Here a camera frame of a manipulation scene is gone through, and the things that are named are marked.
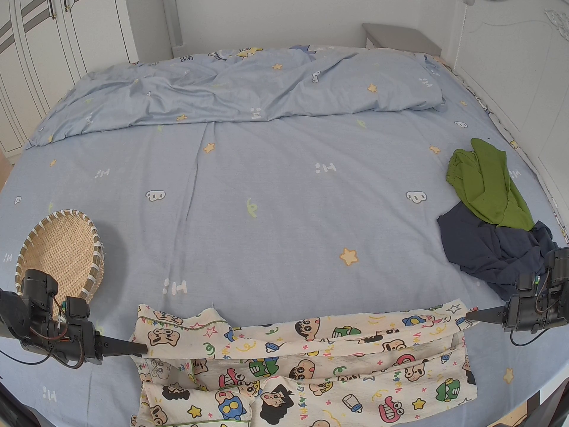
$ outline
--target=bed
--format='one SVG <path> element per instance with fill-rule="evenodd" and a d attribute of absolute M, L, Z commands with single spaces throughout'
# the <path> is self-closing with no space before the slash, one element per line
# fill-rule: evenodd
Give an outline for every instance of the bed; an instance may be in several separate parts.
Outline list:
<path fill-rule="evenodd" d="M 488 69 L 498 64 L 502 73 L 535 74 L 532 65 L 506 61 L 506 47 L 515 44 L 509 27 L 534 19 L 539 24 L 528 26 L 547 33 L 550 46 L 535 42 L 542 51 L 526 62 L 569 64 L 569 44 L 541 8 L 551 4 L 562 14 L 568 4 L 532 0 L 527 14 L 510 14 L 522 22 L 492 22 L 504 14 L 494 5 L 516 8 L 518 1 L 476 1 L 466 13 L 457 3 L 459 28 L 445 58 L 478 99 L 429 56 L 333 46 L 217 51 L 90 75 L 39 126 L 2 190 L 0 284 L 13 289 L 15 258 L 38 221 L 72 208 L 94 221 L 105 247 L 105 275 L 90 308 L 96 328 L 111 337 L 131 336 L 140 303 L 181 317 L 213 306 L 233 326 L 454 299 L 469 308 L 500 305 L 486 284 L 447 261 L 436 219 L 458 202 L 445 181 L 448 160 L 477 137 L 506 151 L 533 217 L 565 245 L 567 181 L 551 171 L 558 160 L 547 155 L 563 151 L 547 144 L 566 144 L 567 126 L 550 113 L 542 120 L 549 143 L 533 138 L 531 119 L 533 133 L 526 125 L 515 140 L 510 135 L 520 122 L 512 100 L 535 98 L 527 117 L 543 105 L 547 81 L 557 81 L 555 90 L 564 81 L 565 95 L 547 102 L 561 113 L 569 75 L 544 75 L 537 88 L 509 91 L 492 89 L 496 76 Z M 494 36 L 504 43 L 500 49 L 481 51 L 473 33 L 486 26 L 493 28 L 485 42 Z M 536 36 L 515 34 L 526 42 Z M 398 82 L 399 61 L 413 74 L 421 71 L 406 77 L 415 85 Z M 380 66 L 388 74 L 374 72 Z M 379 81 L 397 93 L 382 93 Z M 438 89 L 444 103 L 437 103 Z M 491 324 L 477 324 L 465 337 L 477 399 L 417 427 L 488 425 L 567 363 L 559 350 L 569 327 L 525 348 L 514 348 Z M 33 360 L 15 340 L 0 345 Z M 4 385 L 57 426 L 127 425 L 138 411 L 140 380 L 129 357 L 77 371 L 55 361 L 37 367 L 0 361 Z"/>

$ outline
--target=cartoon print shirt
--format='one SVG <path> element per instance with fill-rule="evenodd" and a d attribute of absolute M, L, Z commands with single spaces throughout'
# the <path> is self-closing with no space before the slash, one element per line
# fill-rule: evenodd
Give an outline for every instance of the cartoon print shirt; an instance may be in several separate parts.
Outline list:
<path fill-rule="evenodd" d="M 231 327 L 138 308 L 133 427 L 406 423 L 476 398 L 460 301 L 429 310 Z"/>

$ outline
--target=basket rim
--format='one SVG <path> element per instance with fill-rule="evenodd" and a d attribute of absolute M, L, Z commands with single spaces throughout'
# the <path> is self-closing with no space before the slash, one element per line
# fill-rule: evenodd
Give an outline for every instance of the basket rim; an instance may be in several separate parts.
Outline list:
<path fill-rule="evenodd" d="M 38 236 L 39 229 L 46 229 L 46 224 L 51 223 L 54 220 L 63 219 L 65 217 L 77 217 L 83 220 L 87 225 L 90 227 L 90 231 L 92 234 L 93 239 L 93 258 L 91 262 L 91 268 L 89 273 L 87 274 L 87 279 L 81 289 L 80 293 L 76 294 L 76 297 L 80 297 L 86 299 L 87 302 L 91 300 L 95 291 L 97 290 L 98 286 L 101 283 L 101 279 L 103 277 L 103 268 L 104 268 L 104 255 L 103 255 L 103 243 L 101 242 L 101 238 L 99 237 L 97 228 L 93 221 L 87 216 L 87 214 L 75 210 L 75 209 L 62 209 L 60 211 L 55 211 L 49 214 L 47 217 L 43 218 L 36 224 L 30 233 L 25 238 L 24 243 L 22 244 L 22 248 L 20 249 L 20 253 L 18 254 L 18 261 L 16 263 L 16 273 L 15 273 L 15 284 L 16 284 L 16 292 L 18 295 L 23 295 L 22 291 L 22 282 L 24 279 L 24 274 L 22 274 L 22 264 L 24 263 L 25 254 L 28 251 L 27 244 L 33 244 L 33 239 Z"/>

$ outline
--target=white headboard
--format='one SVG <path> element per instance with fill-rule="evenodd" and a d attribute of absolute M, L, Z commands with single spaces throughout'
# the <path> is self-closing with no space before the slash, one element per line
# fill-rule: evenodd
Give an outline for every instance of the white headboard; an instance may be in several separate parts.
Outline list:
<path fill-rule="evenodd" d="M 457 0 L 443 57 L 527 154 L 569 224 L 569 0 Z"/>

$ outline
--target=nightstand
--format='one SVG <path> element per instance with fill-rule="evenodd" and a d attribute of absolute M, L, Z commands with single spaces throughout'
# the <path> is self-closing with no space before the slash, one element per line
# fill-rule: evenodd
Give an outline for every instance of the nightstand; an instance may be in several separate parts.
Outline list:
<path fill-rule="evenodd" d="M 424 52 L 440 56 L 441 48 L 414 28 L 395 25 L 362 24 L 365 30 L 366 47 L 389 47 L 399 51 Z"/>

